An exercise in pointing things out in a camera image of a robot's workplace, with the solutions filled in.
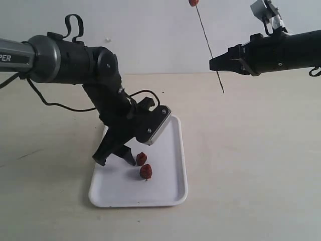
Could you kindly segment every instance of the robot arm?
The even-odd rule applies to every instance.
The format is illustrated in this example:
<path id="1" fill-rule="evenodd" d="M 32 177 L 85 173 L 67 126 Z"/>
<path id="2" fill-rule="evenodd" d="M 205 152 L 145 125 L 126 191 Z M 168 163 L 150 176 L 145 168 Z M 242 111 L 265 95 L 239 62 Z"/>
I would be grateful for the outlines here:
<path id="1" fill-rule="evenodd" d="M 79 34 L 68 42 L 63 39 L 70 35 L 71 16 L 78 20 Z M 124 144 L 134 137 L 141 143 L 153 144 L 169 122 L 171 110 L 160 105 L 158 98 L 153 111 L 149 110 L 155 106 L 153 99 L 146 97 L 137 103 L 132 97 L 148 91 L 128 95 L 121 85 L 116 55 L 104 47 L 87 47 L 77 40 L 84 32 L 78 15 L 68 15 L 65 22 L 66 36 L 48 32 L 22 43 L 0 40 L 0 71 L 18 72 L 36 92 L 31 80 L 82 84 L 99 118 L 109 127 L 94 160 L 104 166 L 106 158 L 114 153 L 135 165 L 130 148 Z"/>
<path id="2" fill-rule="evenodd" d="M 257 0 L 251 9 L 263 22 L 268 37 L 252 35 L 250 42 L 228 49 L 228 52 L 210 60 L 213 71 L 232 71 L 243 75 L 258 76 L 261 73 L 321 66 L 321 30 L 290 35 L 282 17 L 270 0 Z M 273 33 L 267 25 L 271 24 Z"/>

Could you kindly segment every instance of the dried fruit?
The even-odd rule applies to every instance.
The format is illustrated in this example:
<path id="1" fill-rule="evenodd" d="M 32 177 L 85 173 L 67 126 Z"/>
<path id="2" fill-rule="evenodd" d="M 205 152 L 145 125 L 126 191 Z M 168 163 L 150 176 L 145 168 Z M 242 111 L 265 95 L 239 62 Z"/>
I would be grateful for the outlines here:
<path id="1" fill-rule="evenodd" d="M 140 169 L 139 174 L 143 179 L 146 179 L 146 180 L 150 179 L 151 175 L 152 175 L 152 170 L 151 170 L 150 164 L 143 165 Z"/>
<path id="2" fill-rule="evenodd" d="M 146 161 L 147 161 L 147 155 L 144 152 L 139 153 L 136 156 L 136 162 L 138 166 L 144 165 Z"/>
<path id="3" fill-rule="evenodd" d="M 192 7 L 195 7 L 199 3 L 199 0 L 189 0 L 189 2 Z"/>

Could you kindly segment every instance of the small white object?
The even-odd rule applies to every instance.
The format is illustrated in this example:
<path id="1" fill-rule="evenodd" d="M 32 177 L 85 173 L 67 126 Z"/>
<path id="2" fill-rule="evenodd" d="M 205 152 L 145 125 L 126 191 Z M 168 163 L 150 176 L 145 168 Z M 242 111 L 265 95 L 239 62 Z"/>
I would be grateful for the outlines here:
<path id="1" fill-rule="evenodd" d="M 139 176 L 140 167 L 110 155 L 104 167 L 96 164 L 89 190 L 89 199 L 97 207 L 175 206 L 186 200 L 187 176 L 180 120 L 172 116 L 158 140 L 147 146 L 136 139 L 129 141 L 134 158 L 147 154 L 146 164 L 152 177 Z"/>

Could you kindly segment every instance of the beige tabletop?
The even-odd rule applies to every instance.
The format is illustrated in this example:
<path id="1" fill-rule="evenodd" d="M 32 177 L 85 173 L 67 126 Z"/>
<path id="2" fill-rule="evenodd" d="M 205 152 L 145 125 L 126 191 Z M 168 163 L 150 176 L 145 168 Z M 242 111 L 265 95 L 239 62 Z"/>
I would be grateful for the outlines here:
<path id="1" fill-rule="evenodd" d="M 215 73 L 124 77 L 182 122 L 189 195 L 170 208 L 93 207 L 98 114 L 46 107 L 22 80 L 0 90 L 0 240 L 320 240 L 321 78 L 222 80 L 225 95 Z M 37 86 L 92 106 L 80 86 Z"/>

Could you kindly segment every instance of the background wall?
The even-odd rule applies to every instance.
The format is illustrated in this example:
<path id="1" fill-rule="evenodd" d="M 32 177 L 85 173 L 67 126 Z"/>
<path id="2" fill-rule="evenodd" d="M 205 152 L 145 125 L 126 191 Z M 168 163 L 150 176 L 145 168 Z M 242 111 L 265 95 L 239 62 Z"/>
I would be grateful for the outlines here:
<path id="1" fill-rule="evenodd" d="M 254 1 L 200 0 L 214 55 L 264 32 L 250 9 Z M 273 2 L 291 31 L 321 28 L 320 2 Z M 118 55 L 122 73 L 209 72 L 209 51 L 196 9 L 187 0 L 4 0 L 0 38 L 25 41 L 47 31 L 64 34 L 64 17 L 70 13 L 83 18 L 88 46 L 106 46 Z"/>

